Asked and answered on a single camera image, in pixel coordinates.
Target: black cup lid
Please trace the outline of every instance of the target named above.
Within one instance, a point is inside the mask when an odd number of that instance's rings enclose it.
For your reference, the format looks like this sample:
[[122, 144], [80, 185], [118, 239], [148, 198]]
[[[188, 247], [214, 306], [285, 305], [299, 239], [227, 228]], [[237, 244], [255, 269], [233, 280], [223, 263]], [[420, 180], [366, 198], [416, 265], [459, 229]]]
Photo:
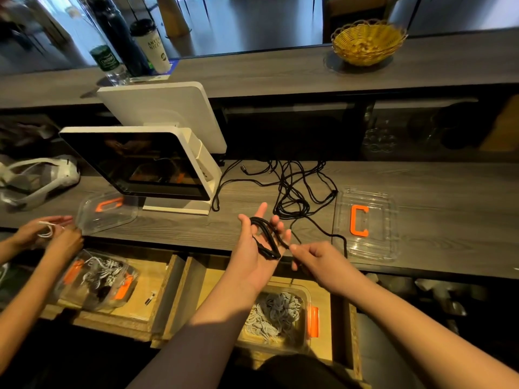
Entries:
[[151, 19], [141, 19], [133, 22], [130, 25], [130, 33], [133, 37], [142, 37], [157, 28], [153, 20]]

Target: monitor base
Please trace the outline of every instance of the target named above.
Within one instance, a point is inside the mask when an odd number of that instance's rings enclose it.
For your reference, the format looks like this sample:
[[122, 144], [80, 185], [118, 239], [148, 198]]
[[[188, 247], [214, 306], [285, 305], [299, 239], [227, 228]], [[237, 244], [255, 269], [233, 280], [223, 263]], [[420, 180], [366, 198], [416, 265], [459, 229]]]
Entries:
[[211, 211], [210, 201], [188, 201], [185, 199], [152, 198], [147, 197], [144, 201], [143, 210], [154, 210], [156, 212], [198, 214], [207, 216]]

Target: black screen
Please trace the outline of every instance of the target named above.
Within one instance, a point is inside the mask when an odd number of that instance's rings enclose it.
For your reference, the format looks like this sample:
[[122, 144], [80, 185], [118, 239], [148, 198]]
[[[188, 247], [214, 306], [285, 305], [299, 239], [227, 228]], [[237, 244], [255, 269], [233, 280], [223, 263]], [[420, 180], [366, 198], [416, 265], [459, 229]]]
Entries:
[[122, 194], [209, 200], [172, 133], [64, 133], [61, 137]]

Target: white monitor back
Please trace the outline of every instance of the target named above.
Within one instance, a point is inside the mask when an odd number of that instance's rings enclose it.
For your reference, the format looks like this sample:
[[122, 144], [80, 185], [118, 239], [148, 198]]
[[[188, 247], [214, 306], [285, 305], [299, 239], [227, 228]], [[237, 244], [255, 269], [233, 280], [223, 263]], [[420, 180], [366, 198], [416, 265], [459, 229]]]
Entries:
[[103, 87], [98, 96], [122, 125], [190, 128], [210, 153], [225, 143], [204, 87], [198, 82]]

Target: plastic storage box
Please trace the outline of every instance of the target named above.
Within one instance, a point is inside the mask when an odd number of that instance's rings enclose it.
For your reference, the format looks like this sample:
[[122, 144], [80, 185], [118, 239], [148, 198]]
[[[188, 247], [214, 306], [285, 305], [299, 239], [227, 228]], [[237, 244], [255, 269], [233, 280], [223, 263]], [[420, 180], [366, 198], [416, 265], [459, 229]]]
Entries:
[[301, 302], [300, 317], [299, 320], [294, 323], [295, 330], [293, 340], [278, 337], [266, 341], [262, 336], [248, 332], [244, 325], [238, 336], [238, 346], [274, 354], [305, 354], [309, 352], [311, 339], [309, 325], [317, 325], [318, 323], [312, 323], [309, 320], [309, 316], [311, 316], [311, 314], [309, 314], [309, 311], [311, 311], [311, 300], [308, 289], [301, 285], [287, 286], [287, 284], [271, 281], [263, 288], [256, 299], [256, 303], [264, 302], [268, 294], [280, 294], [282, 292], [293, 294]]
[[85, 310], [112, 310], [127, 302], [138, 276], [124, 258], [84, 249], [58, 282], [55, 296]]
[[[398, 255], [398, 209], [383, 193], [346, 189], [337, 197], [333, 233], [347, 240], [348, 258], [394, 260]], [[342, 240], [333, 243], [342, 248]]]
[[138, 214], [139, 198], [124, 196], [117, 191], [97, 193], [83, 201], [77, 213], [77, 226], [83, 235], [132, 222]]

